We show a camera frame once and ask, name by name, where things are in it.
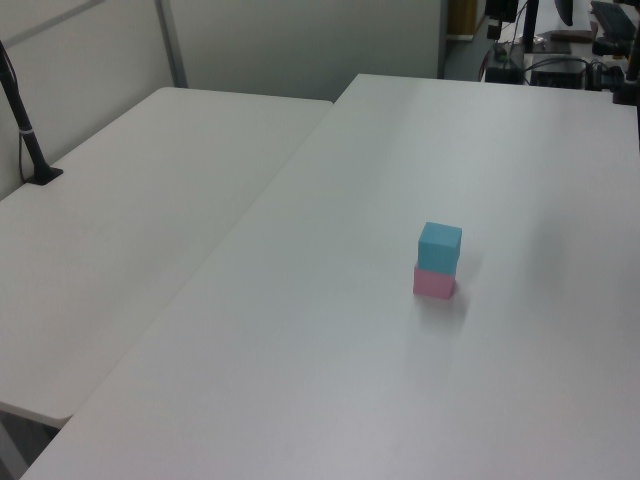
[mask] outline table top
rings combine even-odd
[[[0,202],[0,409],[64,424],[330,107],[162,89]]]
[[[634,478],[639,206],[634,108],[359,76],[24,478]]]

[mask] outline cable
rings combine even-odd
[[[529,0],[524,2],[524,5],[518,12],[518,18],[516,19],[516,28],[513,29],[513,39],[511,40],[511,47],[513,47],[513,45],[516,43],[516,35],[518,35],[518,24],[520,23],[520,17],[522,16],[522,12],[524,12],[524,9],[527,8],[528,4]]]
[[[13,63],[11,63],[11,59],[7,52],[3,52],[3,57],[7,61],[7,65],[9,65],[9,69],[11,70],[11,76],[13,77],[13,83],[16,84],[16,89],[18,89],[18,76],[16,75],[16,71],[13,68]]]
[[[7,65],[9,65],[9,69],[11,70],[11,76],[13,77],[13,83],[16,85],[16,90],[20,90],[18,87],[18,76],[16,75],[16,71],[13,68],[13,63],[11,63],[11,59],[7,52],[3,52],[3,57],[7,61]],[[18,170],[20,171],[20,180],[22,180],[22,184],[26,183],[24,178],[24,172],[22,170],[22,132],[18,131]]]
[[[526,73],[526,72],[528,72],[530,70],[534,70],[534,69],[539,68],[539,67],[546,67],[547,65],[554,65],[556,63],[563,63],[563,62],[582,62],[587,67],[591,67],[592,66],[586,60],[584,60],[582,58],[577,58],[577,57],[547,58],[545,60],[541,60],[541,61],[539,61],[537,63],[534,63],[533,65],[531,65],[528,68],[525,68],[523,73]]]
[[[511,68],[511,52],[513,52],[513,46],[516,43],[516,35],[518,34],[518,24],[520,23],[520,17],[522,17],[522,12],[524,12],[524,9],[527,8],[528,4],[529,4],[529,0],[524,2],[524,5],[522,5],[522,8],[518,12],[518,18],[516,18],[516,26],[513,29],[513,38],[511,39],[511,46],[509,47],[509,55],[507,55],[507,61],[504,62],[504,65],[502,66],[503,71],[507,69],[507,63],[509,64],[509,68]]]
[[[24,172],[22,171],[22,133],[18,132],[18,170],[20,170],[20,180],[24,185],[27,181],[24,179]]]

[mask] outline microphone stand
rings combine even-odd
[[[38,139],[33,132],[31,121],[20,98],[18,85],[12,72],[9,56],[0,41],[0,82],[2,82],[4,93],[7,96],[7,100],[9,100],[13,116],[18,123],[20,135],[24,139],[24,143],[31,156],[31,161],[33,162],[33,177],[28,178],[26,182],[35,185],[46,185],[54,178],[62,175],[62,170],[50,167],[47,162],[45,162],[42,150],[40,150],[40,145],[38,144]]]

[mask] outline toy block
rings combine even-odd
[[[455,275],[461,243],[461,228],[427,222],[418,242],[418,268]]]
[[[449,300],[453,295],[456,277],[444,273],[421,270],[416,264],[413,269],[413,293]]]

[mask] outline gray wall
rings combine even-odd
[[[440,0],[164,3],[191,88],[335,101],[358,73],[438,74]]]
[[[0,12],[18,7],[24,5],[0,0]],[[7,51],[49,163],[151,92],[173,85],[153,0],[98,3]],[[17,158],[18,128],[3,92],[0,199],[20,185]]]

